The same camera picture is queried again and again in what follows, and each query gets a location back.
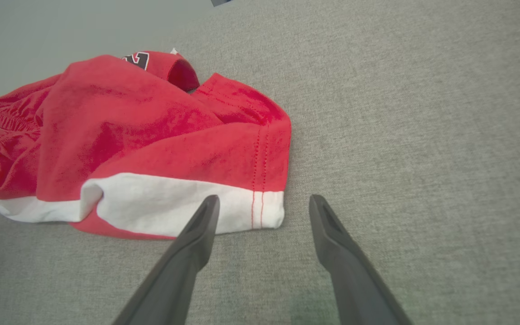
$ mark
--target red fabric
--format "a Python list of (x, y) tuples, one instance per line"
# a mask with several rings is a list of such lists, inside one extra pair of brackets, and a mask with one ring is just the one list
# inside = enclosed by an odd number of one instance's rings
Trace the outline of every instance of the red fabric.
[[(122, 172), (283, 191), (291, 134), (284, 111), (218, 74), (198, 87), (181, 56), (145, 53), (146, 70), (100, 56), (0, 97), (0, 200), (78, 200), (86, 180)], [(162, 238), (114, 228), (95, 210), (73, 226)]]

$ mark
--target red garment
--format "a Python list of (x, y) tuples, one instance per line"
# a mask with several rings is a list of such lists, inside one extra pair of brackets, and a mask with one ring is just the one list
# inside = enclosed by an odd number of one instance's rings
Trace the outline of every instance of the red garment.
[(0, 213), (170, 238), (218, 194), (218, 233), (280, 226), (286, 113), (219, 74), (199, 86), (179, 55), (125, 59), (76, 62), (0, 97)]

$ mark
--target textured gray cloth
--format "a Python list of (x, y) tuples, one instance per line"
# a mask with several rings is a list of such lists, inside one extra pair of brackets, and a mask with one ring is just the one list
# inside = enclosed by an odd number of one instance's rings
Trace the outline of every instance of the textured gray cloth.
[[(221, 235), (187, 323), (337, 324), (324, 195), (419, 325), (520, 324), (520, 1), (245, 1), (162, 40), (292, 120), (286, 218)], [(0, 324), (109, 324), (169, 242), (0, 217)]]

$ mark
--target stitching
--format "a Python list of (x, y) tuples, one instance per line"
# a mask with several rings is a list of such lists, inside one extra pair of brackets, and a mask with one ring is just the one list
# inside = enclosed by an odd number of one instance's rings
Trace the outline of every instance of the stitching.
[(258, 167), (258, 150), (260, 148), (260, 131), (262, 130), (261, 127), (258, 128), (258, 139), (256, 140), (256, 143), (254, 144), (254, 147), (256, 149), (256, 155), (255, 155), (255, 158), (254, 158), (254, 176), (252, 178), (252, 212), (251, 212), (251, 222), (252, 222), (252, 229), (254, 229), (254, 200), (256, 199), (255, 197), (255, 192), (256, 192), (256, 167)]
[(268, 162), (268, 132), (270, 124), (266, 124), (266, 145), (264, 146), (264, 180), (262, 181), (262, 208), (260, 208), (260, 229), (262, 229), (262, 214), (264, 213), (264, 192), (266, 192), (266, 164)]

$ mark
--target white stripe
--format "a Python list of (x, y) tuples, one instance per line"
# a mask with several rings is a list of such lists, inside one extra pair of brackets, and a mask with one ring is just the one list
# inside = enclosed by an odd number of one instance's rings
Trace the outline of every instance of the white stripe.
[(116, 228), (177, 236), (202, 200), (211, 194), (220, 197), (217, 234), (252, 229), (252, 211), (254, 229), (260, 228), (260, 215), (262, 228), (277, 228), (282, 224), (282, 191), (264, 192), (262, 207), (262, 192), (134, 173), (89, 179), (81, 187), (80, 200), (45, 202), (37, 197), (0, 200), (0, 214), (22, 222), (78, 222), (97, 203), (97, 215)]

